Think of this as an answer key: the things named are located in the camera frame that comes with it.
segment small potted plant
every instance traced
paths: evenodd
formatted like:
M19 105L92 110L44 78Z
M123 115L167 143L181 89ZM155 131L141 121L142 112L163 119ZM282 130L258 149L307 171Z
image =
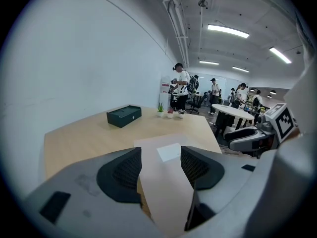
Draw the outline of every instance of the small potted plant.
M163 113L164 112L164 108L163 108L163 103L160 103L159 105L158 105L158 117L162 117L163 116Z
M174 116L174 110L172 108L170 108L168 111L167 111L167 117L168 118L173 118Z
M185 116L185 112L184 111L179 111L178 112L178 117L179 118L184 118L184 116Z

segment dark green box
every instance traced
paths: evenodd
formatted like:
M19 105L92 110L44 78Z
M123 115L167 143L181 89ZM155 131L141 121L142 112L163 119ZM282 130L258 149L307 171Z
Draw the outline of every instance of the dark green box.
M108 123L119 128L125 127L127 124L141 116L141 108L131 105L111 112L107 112Z

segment fluorescent light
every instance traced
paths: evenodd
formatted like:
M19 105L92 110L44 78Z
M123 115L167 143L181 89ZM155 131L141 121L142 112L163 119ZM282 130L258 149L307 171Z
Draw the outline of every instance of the fluorescent light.
M214 30L214 31L220 31L220 32L225 32L225 33L229 33L229 34L234 34L234 35L238 35L240 37L243 38L248 38L248 36L250 34L233 29L233 28L229 28L229 27L224 27L224 26L216 26L216 25L208 25L208 30Z
M213 62L213 61L199 61L200 63L209 63L209 64L214 64L214 65L219 65L218 62Z
M285 56L283 55L280 51L278 51L275 47L272 47L269 49L270 51L272 51L274 54L276 54L279 58L281 58L284 62L286 63L291 63L291 61Z
M233 69L238 69L238 70L241 70L241 71L244 71L244 72L249 72L248 70L246 70L246 69L240 69L240 68L238 68L238 67L232 67Z

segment backpack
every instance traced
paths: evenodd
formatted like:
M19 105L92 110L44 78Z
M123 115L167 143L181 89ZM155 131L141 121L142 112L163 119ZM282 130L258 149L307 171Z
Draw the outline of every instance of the backpack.
M256 98L254 99L254 101L253 101L253 106L258 107L259 104L260 104L260 102L259 102L258 98L256 97Z
M189 75L190 80L189 83L187 84L187 90L190 93L194 93L197 91L198 87L199 87L199 82L198 79L195 77L192 77L191 75Z

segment white table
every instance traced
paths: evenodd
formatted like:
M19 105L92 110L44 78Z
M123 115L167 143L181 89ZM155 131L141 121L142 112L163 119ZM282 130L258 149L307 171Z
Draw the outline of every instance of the white table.
M221 113L224 113L224 114L227 114L227 115L231 115L233 117L238 117L239 118L239 122L238 122L238 124L236 126L236 129L240 128L240 125L241 125L243 119L254 120L254 117L251 114L249 114L249 113L247 113L247 112L245 112L243 110L240 110L240 109L235 109L233 107L224 106L224 105L220 105L220 104L213 104L212 107L214 109L218 110ZM217 138L217 136L219 134L219 131L221 129L222 129L222 131L225 130L226 125L227 125L227 119L223 119L222 125L217 127L217 131L215 133L215 137L216 138Z

